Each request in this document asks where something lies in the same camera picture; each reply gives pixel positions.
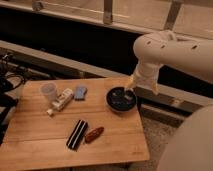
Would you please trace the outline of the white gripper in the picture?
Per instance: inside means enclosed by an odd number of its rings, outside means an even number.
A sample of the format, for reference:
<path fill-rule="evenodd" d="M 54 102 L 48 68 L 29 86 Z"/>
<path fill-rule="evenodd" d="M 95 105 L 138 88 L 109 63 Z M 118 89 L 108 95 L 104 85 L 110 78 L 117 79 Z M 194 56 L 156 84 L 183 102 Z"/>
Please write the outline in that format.
<path fill-rule="evenodd" d="M 130 76 L 124 90 L 131 90 L 134 86 L 145 86 L 158 95 L 158 77 L 161 65 L 152 63 L 138 63 L 133 76 Z"/>

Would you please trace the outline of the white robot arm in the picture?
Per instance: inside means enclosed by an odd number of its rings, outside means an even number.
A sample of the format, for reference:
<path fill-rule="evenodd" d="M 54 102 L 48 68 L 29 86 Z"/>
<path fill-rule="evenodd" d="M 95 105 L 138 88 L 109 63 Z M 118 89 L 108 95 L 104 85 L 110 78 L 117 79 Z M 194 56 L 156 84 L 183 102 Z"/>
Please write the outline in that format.
<path fill-rule="evenodd" d="M 158 92 L 159 70 L 167 65 L 213 84 L 213 40 L 179 41 L 164 30 L 138 37 L 133 44 L 138 63 L 126 84 Z M 176 130 L 156 171 L 213 171 L 213 103 L 189 116 Z"/>

